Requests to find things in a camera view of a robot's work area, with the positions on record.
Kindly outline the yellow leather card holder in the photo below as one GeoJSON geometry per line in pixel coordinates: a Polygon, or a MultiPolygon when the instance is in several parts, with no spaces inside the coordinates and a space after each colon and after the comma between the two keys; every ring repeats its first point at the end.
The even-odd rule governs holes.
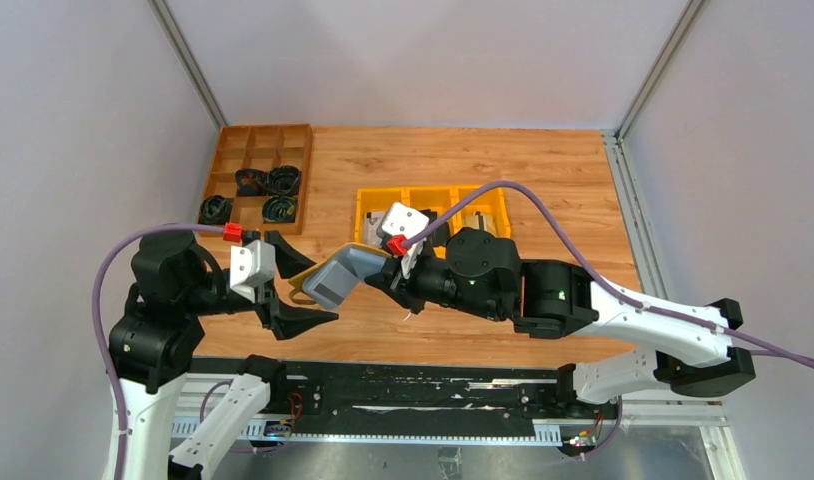
{"type": "Polygon", "coordinates": [[[378,248],[347,243],[325,260],[290,278],[290,300],[297,305],[316,305],[336,311],[358,284],[382,271],[389,257],[378,248]]]}

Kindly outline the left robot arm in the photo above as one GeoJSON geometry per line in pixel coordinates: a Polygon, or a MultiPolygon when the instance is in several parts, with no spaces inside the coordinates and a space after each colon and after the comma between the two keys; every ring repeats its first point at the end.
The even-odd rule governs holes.
{"type": "Polygon", "coordinates": [[[179,398],[204,337],[202,317],[252,312],[279,340],[335,319],[279,298],[275,277],[310,265],[280,235],[235,223],[217,227],[232,245],[231,265],[222,268],[198,243],[202,231],[200,224],[173,223],[130,236],[138,250],[123,315],[112,329],[96,329],[113,397],[107,479],[210,479],[256,414],[285,407],[298,415],[303,408],[286,365],[252,355],[195,431],[171,445],[179,398]]]}

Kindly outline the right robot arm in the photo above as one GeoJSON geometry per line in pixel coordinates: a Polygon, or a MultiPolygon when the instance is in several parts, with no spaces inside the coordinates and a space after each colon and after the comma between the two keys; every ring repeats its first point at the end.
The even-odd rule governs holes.
{"type": "Polygon", "coordinates": [[[635,344],[616,357],[559,368],[554,403],[567,417],[644,390],[720,397],[756,377],[751,353],[724,334],[742,321],[737,302],[686,307],[633,291],[614,297],[610,283],[600,285],[584,268],[523,260],[514,241],[482,230],[462,228],[444,257],[421,253],[407,275],[400,259],[390,257],[365,282],[413,313],[430,302],[509,320],[531,338],[602,336],[635,344]]]}

